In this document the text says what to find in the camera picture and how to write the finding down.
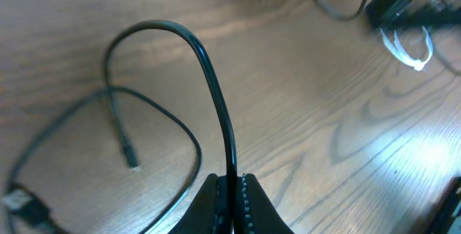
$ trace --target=wooden surface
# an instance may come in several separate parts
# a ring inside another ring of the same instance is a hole
[[[352,12],[360,0],[329,1]],[[256,174],[296,233],[415,233],[461,173],[461,79],[436,58],[421,73],[399,65],[363,17],[336,22],[311,0],[1,0],[0,17],[2,189],[32,136],[102,86],[108,42],[147,19],[182,23],[203,41],[233,122],[239,173]],[[453,62],[461,57],[459,32],[435,41]],[[164,105],[202,145],[196,184],[156,229],[165,233],[206,175],[224,174],[218,119],[178,37],[142,32],[115,59],[118,84]],[[138,232],[194,165],[173,122],[120,98],[141,172],[126,169],[101,102],[61,128],[21,175],[73,233]]]

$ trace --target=black wire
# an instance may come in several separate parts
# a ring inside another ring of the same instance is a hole
[[[328,16],[340,21],[350,21],[357,18],[363,12],[368,0],[362,0],[362,3],[360,4],[358,10],[353,14],[342,14],[335,10],[333,7],[331,7],[329,4],[324,2],[323,0],[314,0],[314,2]]]
[[[10,193],[10,191],[14,188],[14,183],[17,180],[17,177],[22,170],[22,167],[26,164],[29,160],[30,156],[43,144],[45,140],[47,140],[55,131],[64,123],[66,122],[69,117],[74,115],[77,111],[81,108],[85,107],[86,105],[98,100],[103,96],[108,96],[110,105],[111,105],[111,113],[115,118],[115,127],[117,129],[117,133],[121,140],[125,139],[128,140],[125,129],[122,124],[122,120],[120,117],[120,113],[117,109],[117,99],[114,93],[122,92],[126,94],[130,94],[134,97],[137,97],[152,107],[158,109],[168,118],[172,119],[175,123],[177,123],[190,137],[191,141],[194,143],[197,153],[197,164],[194,168],[194,171],[188,177],[186,183],[181,188],[179,193],[173,198],[173,200],[166,206],[165,209],[161,212],[161,214],[153,220],[151,223],[145,227],[140,234],[147,233],[154,229],[177,205],[180,203],[183,198],[186,196],[187,192],[190,190],[191,185],[193,184],[194,180],[197,178],[200,166],[202,164],[202,151],[200,145],[192,134],[192,132],[178,120],[173,114],[168,112],[166,109],[155,103],[154,101],[150,100],[148,97],[125,87],[113,86],[111,82],[111,75],[109,72],[109,62],[112,56],[112,52],[117,47],[117,45],[129,35],[139,32],[141,30],[167,30],[177,35],[181,36],[185,39],[193,51],[196,53],[200,65],[205,74],[205,78],[207,79],[208,86],[210,88],[211,96],[213,102],[215,103],[216,112],[218,113],[218,118],[220,120],[220,125],[223,131],[223,138],[225,143],[225,154],[226,154],[226,165],[227,165],[227,180],[228,180],[228,189],[229,194],[233,194],[235,192],[236,186],[236,179],[237,179],[237,158],[236,158],[236,145],[233,136],[233,129],[230,117],[228,115],[228,110],[226,108],[223,94],[221,93],[218,80],[216,78],[215,72],[212,68],[210,59],[203,48],[202,43],[185,27],[173,23],[173,22],[164,22],[164,21],[148,21],[148,22],[141,22],[138,24],[133,25],[132,27],[126,29],[122,33],[120,33],[110,44],[107,48],[106,53],[104,54],[103,60],[103,71],[104,71],[104,82],[106,84],[106,88],[103,90],[99,90],[91,94],[90,96],[76,102],[72,107],[70,107],[67,111],[65,111],[62,115],[60,115],[55,121],[53,121],[48,127],[46,127],[32,142],[26,147],[25,151],[20,155],[17,161],[14,163],[9,177],[6,183],[6,194]],[[234,195],[229,195],[229,206],[233,204],[233,197]],[[6,212],[7,224],[9,226],[9,230],[11,234],[15,234],[15,226],[12,220],[12,215],[9,210]]]

